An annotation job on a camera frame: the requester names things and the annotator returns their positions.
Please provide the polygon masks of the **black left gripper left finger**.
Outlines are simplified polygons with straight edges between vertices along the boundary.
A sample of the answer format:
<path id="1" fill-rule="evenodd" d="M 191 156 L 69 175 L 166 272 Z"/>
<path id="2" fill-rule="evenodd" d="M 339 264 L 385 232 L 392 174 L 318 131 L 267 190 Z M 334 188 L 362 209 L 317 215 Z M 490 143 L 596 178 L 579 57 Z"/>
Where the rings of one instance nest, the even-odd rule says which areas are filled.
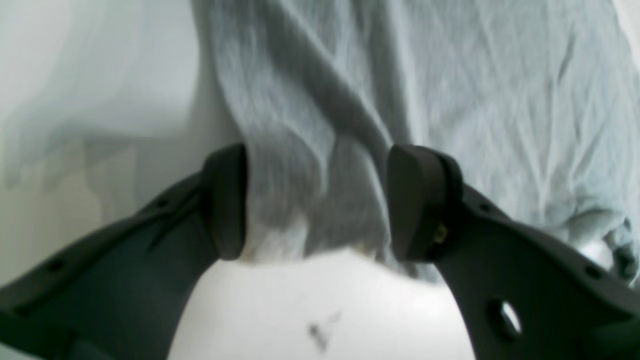
<path id="1" fill-rule="evenodd" d="M 2 344 L 43 360 L 166 360 L 201 276 L 242 254 L 248 182 L 245 146 L 226 146 L 5 285 Z"/>

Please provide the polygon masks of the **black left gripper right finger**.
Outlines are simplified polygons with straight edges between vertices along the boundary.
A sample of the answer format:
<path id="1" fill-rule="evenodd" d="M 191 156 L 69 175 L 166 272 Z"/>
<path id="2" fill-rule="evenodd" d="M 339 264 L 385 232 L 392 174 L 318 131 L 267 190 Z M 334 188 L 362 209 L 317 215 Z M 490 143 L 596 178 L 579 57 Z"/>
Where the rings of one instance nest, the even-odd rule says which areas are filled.
<path id="1" fill-rule="evenodd" d="M 513 221 L 444 153 L 387 157 L 391 249 L 434 264 L 478 360 L 637 360 L 639 294 L 578 251 Z"/>

